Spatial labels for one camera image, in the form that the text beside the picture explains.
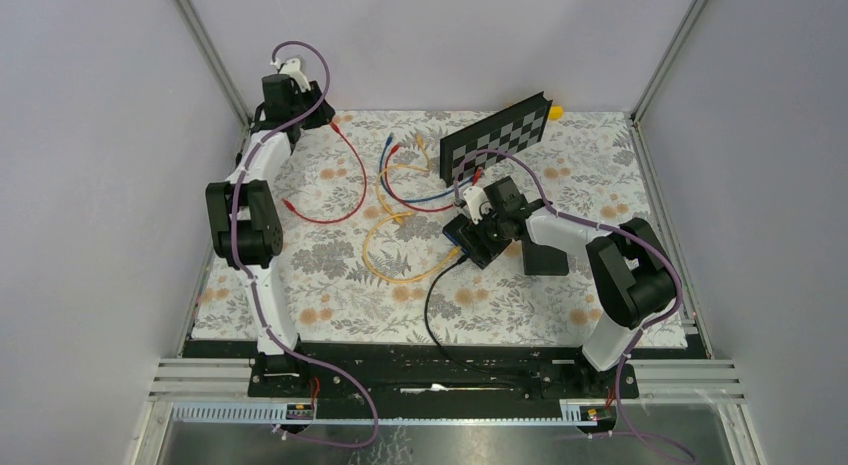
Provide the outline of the small black adapter box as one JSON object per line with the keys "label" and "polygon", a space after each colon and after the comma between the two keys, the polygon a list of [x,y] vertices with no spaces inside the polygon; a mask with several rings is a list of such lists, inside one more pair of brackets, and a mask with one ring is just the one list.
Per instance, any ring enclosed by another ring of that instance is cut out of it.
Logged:
{"label": "small black adapter box", "polygon": [[463,214],[448,222],[442,233],[480,269],[487,268],[510,244],[501,237],[492,220],[483,219],[475,224]]}

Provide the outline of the black network switch box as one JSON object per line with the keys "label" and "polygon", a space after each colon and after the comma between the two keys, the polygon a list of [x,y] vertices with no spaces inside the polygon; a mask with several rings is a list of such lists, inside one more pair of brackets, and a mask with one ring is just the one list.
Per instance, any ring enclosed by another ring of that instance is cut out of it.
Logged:
{"label": "black network switch box", "polygon": [[569,274],[568,254],[557,248],[522,241],[523,271],[527,276],[563,277]]}

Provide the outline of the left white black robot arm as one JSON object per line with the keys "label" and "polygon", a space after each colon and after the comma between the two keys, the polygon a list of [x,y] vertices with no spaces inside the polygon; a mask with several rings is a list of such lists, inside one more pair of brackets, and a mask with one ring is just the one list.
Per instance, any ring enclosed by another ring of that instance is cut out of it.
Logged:
{"label": "left white black robot arm", "polygon": [[282,356],[294,351],[299,334],[277,271],[284,232],[271,182],[301,132],[327,125],[334,109],[300,72],[263,77],[262,92],[245,154],[225,180],[207,185],[205,200],[214,252],[237,271],[248,295],[257,350]]}

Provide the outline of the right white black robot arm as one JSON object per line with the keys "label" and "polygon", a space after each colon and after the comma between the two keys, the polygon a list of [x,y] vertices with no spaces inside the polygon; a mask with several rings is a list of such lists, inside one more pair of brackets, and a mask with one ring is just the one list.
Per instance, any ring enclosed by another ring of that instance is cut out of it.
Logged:
{"label": "right white black robot arm", "polygon": [[511,178],[471,186],[460,203],[465,212],[443,233],[480,269],[515,241],[528,275],[565,276],[569,256],[588,262],[602,316],[581,347],[573,381],[583,395],[601,395],[637,333],[678,297],[679,279],[652,226],[638,217],[618,226],[566,217],[543,199],[528,201]]}

